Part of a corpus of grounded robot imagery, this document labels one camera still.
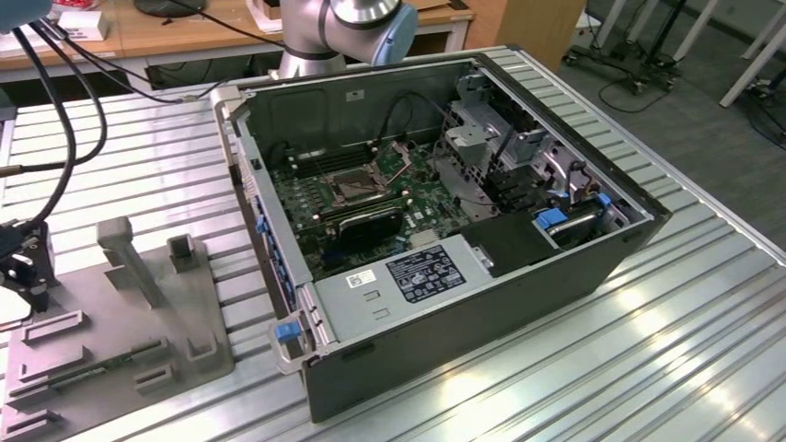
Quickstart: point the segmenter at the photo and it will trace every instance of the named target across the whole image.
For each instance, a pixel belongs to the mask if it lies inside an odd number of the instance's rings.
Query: wooden cabinet
[[[569,46],[584,0],[463,0],[475,13],[465,48],[517,44],[552,71]]]

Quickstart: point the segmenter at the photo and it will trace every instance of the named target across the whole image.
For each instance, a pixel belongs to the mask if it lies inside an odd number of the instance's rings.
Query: slotted metal surface
[[[58,272],[102,260],[93,223],[128,215],[136,247],[204,239],[235,372],[72,440],[780,440],[786,436],[783,253],[529,57],[495,62],[675,213],[593,294],[405,386],[315,425],[300,378],[275,368],[272,308],[204,101],[106,99],[110,142],[50,218]],[[69,104],[81,151],[97,137]],[[6,127],[0,161],[62,157],[49,107]],[[14,177],[2,219],[30,216],[56,173]],[[0,366],[8,349],[0,339]]]

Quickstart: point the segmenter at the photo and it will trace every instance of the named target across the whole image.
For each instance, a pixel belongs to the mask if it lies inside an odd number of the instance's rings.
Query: motherboard
[[[348,169],[289,158],[271,176],[316,280],[452,235],[469,223],[432,164],[432,145],[391,141]]]

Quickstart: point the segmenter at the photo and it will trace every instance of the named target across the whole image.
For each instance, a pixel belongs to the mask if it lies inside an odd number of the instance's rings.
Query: cable
[[[196,80],[196,83],[194,83],[196,85],[201,85],[205,82],[205,79],[208,78],[209,68],[210,67],[212,67],[212,59],[208,60],[208,66],[205,67],[205,72],[198,77],[198,80]]]
[[[212,92],[212,89],[215,89],[216,87],[219,87],[220,85],[223,85],[223,84],[225,84],[225,83],[228,83],[228,82],[229,82],[229,80],[228,80],[228,79],[225,79],[225,80],[221,80],[221,81],[216,82],[216,84],[215,84],[215,85],[212,85],[212,86],[210,86],[210,87],[208,87],[205,90],[202,90],[202,91],[198,93],[198,95],[196,95],[193,98],[194,98],[194,99],[200,99],[200,98],[202,98],[202,97],[204,97],[204,96],[205,96],[205,95],[206,95],[209,92]]]
[[[456,196],[455,198],[465,203],[472,203],[472,204],[477,204],[477,205],[487,205],[487,206],[496,206],[493,203],[477,203],[476,201],[468,200],[467,198],[461,198],[460,196]]]
[[[747,94],[746,97],[747,97],[747,100],[751,101],[762,111],[766,111],[764,107],[760,105],[760,103],[758,102],[758,100],[755,99],[754,96]],[[783,143],[779,142],[772,136],[770,136],[763,131],[763,129],[756,125],[754,118],[752,118],[752,112],[750,112],[750,110],[743,109],[743,113],[746,114],[747,123],[750,124],[750,128],[756,132],[756,134],[759,134],[762,136],[762,138],[766,141],[768,141],[778,149],[786,151],[786,146],[783,145]],[[780,124],[779,124],[778,120],[775,120],[774,116],[770,116],[770,120],[772,120],[772,122],[778,125],[778,128],[779,128]]]
[[[66,156],[65,156],[65,163],[62,166],[62,174],[60,175],[60,180],[54,186],[52,196],[49,197],[49,201],[40,209],[38,213],[33,218],[26,221],[21,226],[21,232],[26,236],[29,233],[40,226],[40,223],[46,219],[46,217],[52,214],[53,208],[57,206],[60,202],[60,198],[62,198],[62,194],[65,193],[65,188],[69,185],[70,173],[73,172],[73,162],[76,161],[76,135],[73,133],[73,126],[70,126],[69,116],[65,113],[65,107],[62,106],[62,100],[57,95],[57,91],[53,87],[52,79],[49,78],[49,73],[46,72],[46,68],[44,67],[42,63],[40,62],[38,55],[33,50],[33,47],[26,40],[24,33],[20,31],[18,28],[12,30],[13,36],[16,37],[17,42],[22,46],[24,54],[29,61],[32,62],[36,72],[38,73],[40,82],[42,83],[44,89],[46,90],[46,95],[49,95],[49,99],[52,100],[53,109],[57,113],[57,117],[60,118],[60,123],[62,124],[62,131],[65,132],[65,140],[66,140]]]
[[[619,80],[611,81],[607,85],[604,85],[603,87],[600,87],[600,90],[597,90],[597,99],[603,102],[603,104],[606,104],[615,111],[619,111],[619,112],[623,112],[623,113],[642,113],[647,109],[650,109],[658,103],[658,101],[660,101],[670,94],[670,91],[664,92],[663,95],[660,95],[656,99],[654,99],[652,101],[650,101],[650,103],[647,103],[639,109],[630,110],[630,109],[618,108],[616,106],[614,106],[611,103],[607,102],[606,98],[603,97],[603,92],[606,92],[606,90],[610,87],[612,87],[615,85],[619,85],[623,81],[626,81],[626,79],[627,79],[627,77],[626,78],[620,78]]]
[[[180,66],[177,66],[177,67],[173,67],[173,68],[168,68],[168,67],[162,67],[162,66],[157,66],[157,67],[158,67],[158,69],[161,69],[162,71],[168,71],[168,72],[176,72],[176,71],[178,71],[180,69],[182,69],[182,68],[185,67],[185,63],[186,63],[186,62],[182,62],[182,63],[180,63]]]
[[[643,6],[647,4],[647,0],[640,0],[639,5],[636,6],[636,10],[634,11],[634,15],[630,18],[630,21],[627,22],[627,26],[624,27],[623,30],[623,38],[627,37],[627,32],[630,31],[630,29],[634,27],[634,23],[636,22],[636,18],[639,18],[639,13],[640,13],[640,9],[643,8]]]
[[[146,99],[152,99],[153,101],[162,103],[162,104],[178,104],[184,101],[184,99],[160,99],[158,97],[153,97],[152,95],[146,94],[145,92],[138,90],[136,87],[126,85],[120,80],[117,80],[114,78],[114,76],[109,73],[109,71],[106,71],[106,69],[98,64],[98,62],[96,62],[96,60],[92,58],[92,55],[93,55],[92,53],[88,54],[88,52],[76,43],[73,43],[70,41],[70,39],[64,39],[62,42],[70,47],[70,49],[73,51],[76,51],[85,58],[86,62],[90,63],[96,67],[96,69],[98,69],[104,73],[106,78],[109,78],[120,87],[122,87],[129,92],[136,92],[138,95],[141,95]]]
[[[86,62],[90,63],[93,66],[96,66],[96,68],[109,77],[109,79],[114,83],[117,83],[129,92],[136,92],[142,97],[145,97],[148,99],[152,99],[153,101],[157,101],[157,102],[164,103],[164,104],[178,104],[178,103],[182,103],[185,101],[185,99],[158,99],[157,97],[153,97],[153,96],[148,95],[145,92],[142,92],[141,90],[138,90],[136,87],[132,87],[132,86],[126,85],[125,83],[122,83],[121,81],[118,81],[112,76],[112,74],[109,74],[109,72],[106,71],[106,69],[102,66],[100,66],[98,62],[101,62],[101,63],[112,66],[120,72],[124,72],[125,74],[137,77],[138,79],[144,80],[148,84],[153,85],[153,83],[146,78],[144,78],[142,76],[138,76],[137,74],[134,74],[128,69],[125,69],[121,66],[113,64],[108,60],[104,60],[102,58],[100,58],[96,54],[93,54],[92,52],[89,52],[78,44],[76,44],[73,41],[70,41],[70,39],[64,39],[62,42],[70,47],[70,49],[73,51],[76,51],[84,57],[84,59],[86,60]],[[196,95],[194,98],[196,99],[202,98],[212,91],[212,89],[215,89],[220,85],[225,84],[228,81],[229,81],[229,79],[224,79],[224,80],[216,82],[205,91],[202,91],[198,95]]]
[[[504,138],[501,139],[501,144],[497,147],[496,152],[493,153],[493,156],[491,157],[491,160],[488,161],[485,175],[488,175],[488,173],[491,173],[491,167],[499,161],[499,159],[501,157],[501,153],[504,152],[504,149],[507,148],[507,144],[509,143],[511,138],[513,138],[515,134],[516,134],[516,127],[511,124],[511,128],[507,130],[507,134],[504,134]]]
[[[54,51],[54,53],[57,54],[57,56],[60,57],[60,59],[62,60],[65,65],[69,67],[70,72],[76,75],[76,78],[78,79],[80,83],[82,84],[82,87],[85,88],[86,95],[89,96],[89,98],[93,101],[93,106],[96,107],[96,113],[98,114],[98,123],[100,123],[98,141],[96,142],[96,146],[86,153],[86,155],[84,157],[74,159],[73,166],[78,166],[80,164],[84,164],[86,161],[89,161],[90,159],[93,159],[96,157],[96,155],[100,153],[104,145],[106,144],[106,132],[108,132],[106,115],[102,111],[102,105],[100,104],[98,95],[96,94],[96,90],[89,85],[89,82],[86,81],[85,76],[82,75],[81,71],[78,70],[78,67],[76,67],[76,65],[70,61],[69,57],[65,55],[65,53],[62,52],[60,47],[54,44],[54,42],[49,38],[49,35],[44,32],[44,30],[40,28],[40,26],[36,23],[30,23],[29,27],[37,33],[37,35],[41,37],[41,39],[45,41],[45,43],[49,45],[49,47],[52,48],[52,50]],[[44,170],[57,170],[64,167],[65,167],[64,161],[54,161],[52,163],[37,164],[33,166],[21,166],[21,172],[22,173],[41,172]]]
[[[376,139],[377,144],[381,143],[381,138],[384,138],[384,135],[387,135],[388,126],[391,124],[391,118],[393,116],[395,107],[397,106],[397,103],[400,103],[405,97],[416,97],[420,100],[423,100],[441,114],[441,116],[444,117],[445,120],[451,120],[455,123],[455,125],[457,125],[455,118],[444,111],[441,106],[431,98],[428,98],[420,92],[415,92],[413,90],[404,90],[404,91],[399,92],[399,94],[392,99],[391,106],[388,107],[387,113],[384,115],[384,121],[383,121],[381,127],[379,128],[379,134],[377,134],[377,139]]]
[[[585,0],[584,12],[589,9],[591,9],[589,8],[589,0]],[[585,14],[587,14],[587,24],[589,25],[589,33],[592,34],[592,42],[589,43],[589,50],[601,54],[603,48],[597,44],[597,36],[593,33],[592,17],[589,16],[589,13],[585,13]]]
[[[118,64],[112,63],[109,60],[100,58],[94,53],[92,53],[90,51],[88,51],[85,48],[82,48],[78,44],[76,44],[70,39],[62,39],[62,42],[70,47],[70,49],[73,51],[76,51],[82,57],[84,59],[94,65],[93,62],[96,63],[104,63],[105,65],[110,66],[112,68],[114,68],[117,71],[120,71],[121,73],[124,73],[128,76],[132,76],[137,79],[140,79],[141,81],[144,81],[145,83],[148,83],[149,85],[154,86],[153,83],[149,81],[149,79],[144,78],[142,76],[140,76],[138,74],[136,74],[133,71],[125,69],[122,66],[120,66]]]
[[[770,121],[775,124],[775,126],[779,128],[779,130],[782,132],[786,132],[786,126],[783,126],[783,124],[778,121],[778,118],[775,118],[775,115],[772,115],[772,113],[770,113],[770,110],[762,105],[762,103],[754,97],[750,97],[750,100],[752,101],[752,104],[755,104],[756,107],[762,110],[763,114],[770,119]]]
[[[194,14],[200,15],[201,17],[206,18],[209,21],[212,21],[215,24],[221,25],[224,28],[233,30],[237,34],[244,35],[245,37],[251,37],[255,40],[263,41],[265,43],[272,44],[273,46],[277,46],[281,49],[285,49],[285,45],[279,42],[279,41],[273,41],[273,40],[268,40],[264,37],[259,37],[257,35],[253,35],[251,32],[245,32],[243,29],[237,29],[235,28],[232,25],[229,25],[228,23],[224,23],[223,21],[220,21],[216,17],[213,17],[209,14],[205,14],[204,12],[201,12],[197,8],[194,8],[190,5],[184,4],[182,2],[180,2],[178,0],[166,0],[168,2],[173,3],[174,5],[180,6],[184,9],[188,9],[189,11],[192,11]]]

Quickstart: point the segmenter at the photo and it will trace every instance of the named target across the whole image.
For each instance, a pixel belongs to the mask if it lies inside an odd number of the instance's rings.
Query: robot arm
[[[46,17],[52,10],[52,0],[5,0],[0,2],[0,34],[13,28]]]
[[[283,0],[285,53],[279,78],[397,63],[415,39],[417,11],[401,0]]]

